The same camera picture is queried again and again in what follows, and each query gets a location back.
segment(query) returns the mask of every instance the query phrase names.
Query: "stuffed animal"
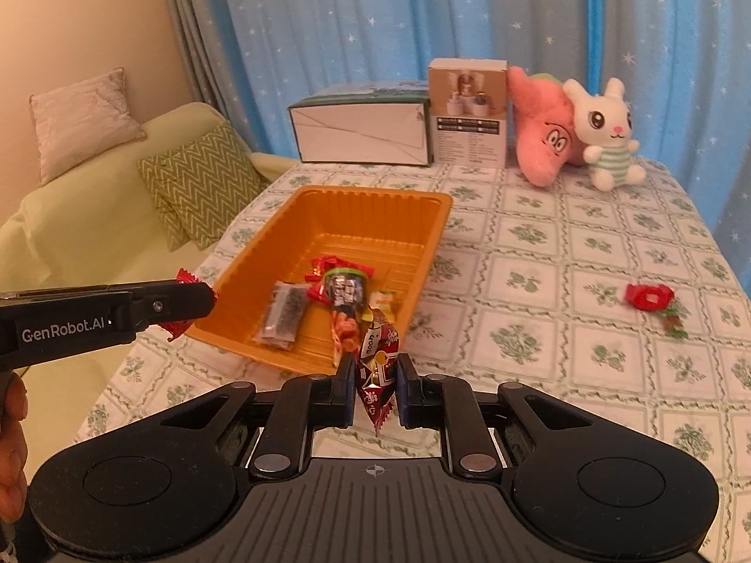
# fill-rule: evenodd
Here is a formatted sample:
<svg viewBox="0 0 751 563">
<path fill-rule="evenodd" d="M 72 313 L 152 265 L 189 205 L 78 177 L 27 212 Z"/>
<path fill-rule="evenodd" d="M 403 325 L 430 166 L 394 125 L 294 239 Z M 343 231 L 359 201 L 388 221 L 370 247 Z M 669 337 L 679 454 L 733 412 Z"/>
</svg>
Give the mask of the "stuffed animal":
<svg viewBox="0 0 751 563">
<path fill-rule="evenodd" d="M 549 74 L 527 76 L 508 69 L 519 168 L 529 183 L 545 188 L 564 163 L 583 165 L 583 144 L 574 133 L 574 106 L 562 85 Z"/>
<path fill-rule="evenodd" d="M 574 104 L 574 129 L 587 144 L 584 160 L 590 165 L 595 188 L 609 192 L 625 183 L 642 183 L 647 172 L 631 156 L 639 142 L 631 139 L 631 112 L 623 101 L 623 83 L 611 78 L 604 95 L 592 96 L 572 79 L 563 83 L 563 90 Z"/>
</svg>

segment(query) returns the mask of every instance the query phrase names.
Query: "pink plush toy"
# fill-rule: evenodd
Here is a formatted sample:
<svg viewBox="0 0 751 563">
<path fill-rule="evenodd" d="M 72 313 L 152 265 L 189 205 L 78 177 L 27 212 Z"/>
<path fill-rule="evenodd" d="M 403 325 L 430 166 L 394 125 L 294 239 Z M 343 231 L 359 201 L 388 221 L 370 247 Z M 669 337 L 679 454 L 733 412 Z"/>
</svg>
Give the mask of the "pink plush toy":
<svg viewBox="0 0 751 563">
<path fill-rule="evenodd" d="M 545 188 L 564 163 L 583 165 L 584 144 L 574 132 L 574 104 L 560 82 L 548 74 L 527 77 L 520 67 L 508 69 L 513 103 L 517 160 L 529 183 Z"/>
</svg>

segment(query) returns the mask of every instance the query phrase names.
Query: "striped shirt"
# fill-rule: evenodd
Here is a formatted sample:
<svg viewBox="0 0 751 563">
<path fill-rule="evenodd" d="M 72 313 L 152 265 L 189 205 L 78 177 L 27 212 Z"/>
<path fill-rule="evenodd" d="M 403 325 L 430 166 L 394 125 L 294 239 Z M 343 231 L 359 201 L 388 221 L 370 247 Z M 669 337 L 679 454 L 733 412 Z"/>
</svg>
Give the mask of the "striped shirt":
<svg viewBox="0 0 751 563">
<path fill-rule="evenodd" d="M 615 185 L 620 186 L 626 182 L 626 172 L 631 165 L 631 151 L 628 146 L 620 148 L 602 148 L 602 157 L 590 167 L 596 167 L 611 172 Z"/>
</svg>

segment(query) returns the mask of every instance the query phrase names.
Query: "screw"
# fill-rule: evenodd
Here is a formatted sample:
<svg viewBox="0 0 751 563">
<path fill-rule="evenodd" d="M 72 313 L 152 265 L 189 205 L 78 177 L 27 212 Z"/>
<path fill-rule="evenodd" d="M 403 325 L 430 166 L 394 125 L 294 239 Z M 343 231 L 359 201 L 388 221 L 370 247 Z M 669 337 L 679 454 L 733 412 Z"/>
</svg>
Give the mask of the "screw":
<svg viewBox="0 0 751 563">
<path fill-rule="evenodd" d="M 261 455 L 255 461 L 255 467 L 261 472 L 275 473 L 282 472 L 289 468 L 292 462 L 286 455 L 280 455 L 279 453 L 267 453 Z"/>
<path fill-rule="evenodd" d="M 490 456 L 483 453 L 472 453 L 464 455 L 459 460 L 459 465 L 467 472 L 490 472 L 496 467 L 496 461 Z"/>
</svg>

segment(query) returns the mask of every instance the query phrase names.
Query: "wall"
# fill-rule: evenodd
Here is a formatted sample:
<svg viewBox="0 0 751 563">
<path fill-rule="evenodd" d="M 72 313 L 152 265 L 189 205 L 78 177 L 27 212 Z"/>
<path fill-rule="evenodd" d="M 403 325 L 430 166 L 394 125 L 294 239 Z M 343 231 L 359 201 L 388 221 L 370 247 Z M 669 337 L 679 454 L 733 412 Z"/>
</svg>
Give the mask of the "wall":
<svg viewBox="0 0 751 563">
<path fill-rule="evenodd" d="M 192 101 L 165 0 L 0 0 L 0 223 L 39 186 L 29 96 L 116 67 L 141 122 Z"/>
</svg>

